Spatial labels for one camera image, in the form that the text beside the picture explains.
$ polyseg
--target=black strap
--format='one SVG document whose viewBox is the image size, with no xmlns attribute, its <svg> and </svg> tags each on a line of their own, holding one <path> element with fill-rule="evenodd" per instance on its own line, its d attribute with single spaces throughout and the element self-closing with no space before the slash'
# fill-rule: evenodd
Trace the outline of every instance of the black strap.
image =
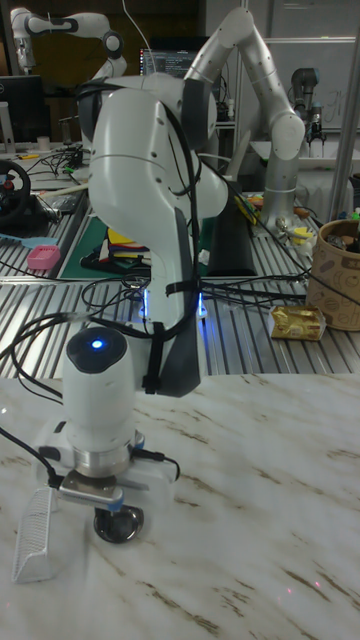
<svg viewBox="0 0 360 640">
<path fill-rule="evenodd" d="M 154 322 L 154 333 L 151 336 L 151 351 L 146 376 L 143 377 L 142 387 L 145 393 L 154 394 L 161 387 L 160 367 L 164 348 L 164 325 L 162 322 Z"/>
<path fill-rule="evenodd" d="M 197 291 L 198 283 L 195 280 L 183 280 L 181 282 L 173 282 L 168 284 L 165 291 L 169 297 L 172 293 L 180 293 L 181 291 Z"/>
</svg>

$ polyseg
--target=cardboard container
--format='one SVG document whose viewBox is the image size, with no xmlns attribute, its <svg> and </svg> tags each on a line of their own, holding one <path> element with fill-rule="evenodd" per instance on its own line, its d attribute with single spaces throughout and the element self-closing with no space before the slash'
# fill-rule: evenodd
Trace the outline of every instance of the cardboard container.
<svg viewBox="0 0 360 640">
<path fill-rule="evenodd" d="M 358 220 L 339 220 L 321 227 L 311 273 L 339 293 L 310 278 L 306 299 L 307 304 L 321 309 L 328 327 L 344 331 L 360 331 L 360 306 L 342 295 L 360 302 L 360 254 L 337 249 L 326 238 L 328 235 L 356 238 L 358 225 Z"/>
</svg>

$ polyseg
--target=gray robot arm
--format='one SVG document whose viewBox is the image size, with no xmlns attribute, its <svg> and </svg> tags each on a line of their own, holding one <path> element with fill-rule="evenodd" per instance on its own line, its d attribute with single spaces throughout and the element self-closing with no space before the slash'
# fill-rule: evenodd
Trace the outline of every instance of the gray robot arm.
<svg viewBox="0 0 360 640">
<path fill-rule="evenodd" d="M 304 124 L 290 106 L 271 53 L 249 11 L 238 7 L 223 20 L 198 53 L 188 78 L 212 84 L 237 47 L 269 126 L 272 143 L 266 174 L 263 221 L 277 231 L 279 218 L 291 225 Z"/>
</svg>

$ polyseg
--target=storage box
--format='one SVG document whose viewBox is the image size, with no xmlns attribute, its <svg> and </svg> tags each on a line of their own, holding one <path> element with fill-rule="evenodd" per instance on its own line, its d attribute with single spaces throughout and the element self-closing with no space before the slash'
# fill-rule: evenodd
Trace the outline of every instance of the storage box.
<svg viewBox="0 0 360 640">
<path fill-rule="evenodd" d="M 358 225 L 358 220 L 339 220 L 321 227 L 311 273 L 339 293 L 310 278 L 306 300 L 321 309 L 328 327 L 344 331 L 360 331 L 360 305 L 342 295 L 360 302 L 360 254 L 337 249 L 326 238 L 328 235 L 356 238 Z"/>
<path fill-rule="evenodd" d="M 60 260 L 60 249 L 56 245 L 39 244 L 27 256 L 29 269 L 52 269 Z"/>
</svg>

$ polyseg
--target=yellow object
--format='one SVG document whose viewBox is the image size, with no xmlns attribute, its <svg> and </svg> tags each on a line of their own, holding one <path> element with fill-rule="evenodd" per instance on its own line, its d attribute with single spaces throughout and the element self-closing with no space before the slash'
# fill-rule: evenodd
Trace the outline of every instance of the yellow object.
<svg viewBox="0 0 360 640">
<path fill-rule="evenodd" d="M 134 242 L 133 240 L 129 240 L 129 238 L 125 238 L 120 233 L 116 233 L 112 229 L 108 229 L 108 238 L 111 244 L 131 244 Z"/>
<path fill-rule="evenodd" d="M 301 240 L 300 238 L 291 238 L 293 244 L 304 244 L 306 240 L 313 236 L 311 231 L 308 231 L 306 227 L 297 227 L 294 229 L 294 233 L 296 233 L 297 236 L 303 236 L 304 240 Z"/>
<path fill-rule="evenodd" d="M 31 153 L 28 156 L 18 156 L 19 160 L 32 160 L 33 158 L 40 158 L 38 153 Z"/>
<path fill-rule="evenodd" d="M 318 307 L 273 307 L 268 329 L 271 338 L 283 340 L 321 340 L 326 321 Z"/>
<path fill-rule="evenodd" d="M 239 198 L 238 196 L 235 196 L 234 200 L 237 206 L 239 207 L 241 213 L 245 216 L 245 218 L 250 220 L 251 224 L 256 225 L 258 218 L 260 217 L 260 211 L 258 211 L 258 209 L 256 209 L 251 204 L 251 202 L 249 202 L 245 198 L 242 199 L 242 198 Z"/>
</svg>

